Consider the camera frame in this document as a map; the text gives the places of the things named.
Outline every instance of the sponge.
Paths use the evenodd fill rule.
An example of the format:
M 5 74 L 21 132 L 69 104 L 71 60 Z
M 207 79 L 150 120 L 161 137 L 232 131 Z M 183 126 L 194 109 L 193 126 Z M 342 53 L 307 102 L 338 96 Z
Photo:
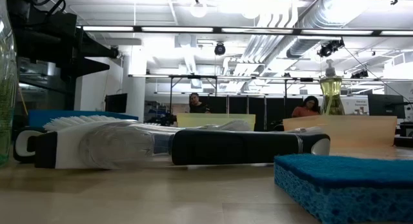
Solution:
M 276 156 L 275 183 L 324 224 L 413 222 L 413 161 Z

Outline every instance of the white brush head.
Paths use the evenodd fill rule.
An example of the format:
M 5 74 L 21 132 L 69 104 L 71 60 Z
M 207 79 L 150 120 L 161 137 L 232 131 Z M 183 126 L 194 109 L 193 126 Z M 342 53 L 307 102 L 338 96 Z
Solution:
M 86 123 L 93 123 L 97 121 L 117 121 L 120 120 L 114 117 L 106 116 L 80 116 L 80 117 L 60 117 L 52 119 L 50 122 L 45 124 L 43 128 L 47 131 L 58 131 L 68 127 L 74 127 L 77 125 L 82 125 Z

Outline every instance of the person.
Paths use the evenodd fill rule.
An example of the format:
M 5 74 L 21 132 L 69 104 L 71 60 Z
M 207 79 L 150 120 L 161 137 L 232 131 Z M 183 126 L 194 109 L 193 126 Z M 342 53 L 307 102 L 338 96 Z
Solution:
M 303 104 L 296 107 L 292 113 L 292 117 L 307 117 L 320 115 L 318 107 L 318 99 L 315 96 L 305 98 Z
M 206 103 L 202 103 L 199 101 L 199 95 L 196 92 L 193 92 L 189 95 L 189 108 L 190 113 L 195 114 L 208 114 L 210 110 Z

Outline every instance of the black monitor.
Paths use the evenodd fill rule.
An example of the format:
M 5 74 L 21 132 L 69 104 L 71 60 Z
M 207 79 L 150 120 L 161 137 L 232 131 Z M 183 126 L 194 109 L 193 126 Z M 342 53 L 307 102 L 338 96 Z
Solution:
M 403 96 L 397 95 L 368 95 L 368 111 L 371 116 L 397 116 L 405 119 Z
M 117 113 L 125 113 L 126 112 L 126 102 L 128 99 L 128 94 L 118 94 L 118 95 L 111 95 L 106 96 L 105 102 L 106 107 L 105 111 L 107 112 L 117 112 Z

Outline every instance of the table surface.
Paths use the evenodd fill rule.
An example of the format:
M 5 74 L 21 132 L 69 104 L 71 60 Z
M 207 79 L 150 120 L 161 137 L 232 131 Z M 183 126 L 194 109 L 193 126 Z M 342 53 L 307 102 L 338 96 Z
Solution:
M 399 148 L 403 158 L 413 150 Z M 0 222 L 319 223 L 274 184 L 272 165 L 50 170 L 0 168 Z

